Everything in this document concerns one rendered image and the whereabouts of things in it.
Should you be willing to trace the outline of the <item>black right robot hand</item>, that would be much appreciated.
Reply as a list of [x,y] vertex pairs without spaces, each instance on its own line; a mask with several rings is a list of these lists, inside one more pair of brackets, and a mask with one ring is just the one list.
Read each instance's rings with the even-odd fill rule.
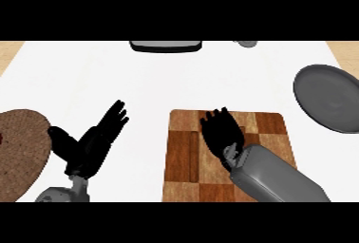
[[226,107],[207,112],[207,116],[201,118],[201,126],[207,148],[220,159],[226,170],[232,171],[242,153],[245,139]]

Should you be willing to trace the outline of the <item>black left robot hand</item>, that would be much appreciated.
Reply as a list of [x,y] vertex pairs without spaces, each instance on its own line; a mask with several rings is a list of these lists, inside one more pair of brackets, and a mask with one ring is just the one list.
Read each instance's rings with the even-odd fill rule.
[[52,151],[68,163],[65,174],[89,179],[97,172],[128,117],[124,102],[117,100],[99,123],[77,140],[58,126],[50,126],[47,135]]

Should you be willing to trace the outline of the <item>brown checkered wooden cutting board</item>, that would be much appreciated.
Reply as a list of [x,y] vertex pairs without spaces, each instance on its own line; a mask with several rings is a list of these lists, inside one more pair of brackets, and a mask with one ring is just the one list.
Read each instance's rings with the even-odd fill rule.
[[[205,110],[170,113],[162,201],[254,202],[232,184],[219,158],[210,153],[199,119]],[[230,112],[244,133],[245,145],[260,144],[297,167],[285,120],[279,113]]]

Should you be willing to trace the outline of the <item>grey round pan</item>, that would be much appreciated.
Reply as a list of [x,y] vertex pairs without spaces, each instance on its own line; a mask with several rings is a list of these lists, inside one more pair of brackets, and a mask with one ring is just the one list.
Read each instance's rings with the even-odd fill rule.
[[331,65],[307,65],[295,74],[292,93],[313,121],[329,130],[359,134],[359,80]]

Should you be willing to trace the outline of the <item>brown woven round placemat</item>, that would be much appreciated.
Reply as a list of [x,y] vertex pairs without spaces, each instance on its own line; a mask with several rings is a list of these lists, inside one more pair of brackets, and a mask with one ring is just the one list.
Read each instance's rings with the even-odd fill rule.
[[0,202],[15,202],[41,174],[50,154],[49,127],[37,111],[0,113]]

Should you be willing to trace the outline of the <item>small grey object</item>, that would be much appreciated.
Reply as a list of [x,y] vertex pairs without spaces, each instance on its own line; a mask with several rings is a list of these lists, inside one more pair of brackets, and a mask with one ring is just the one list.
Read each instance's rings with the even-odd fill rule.
[[258,41],[233,41],[238,43],[242,47],[251,48],[257,45]]

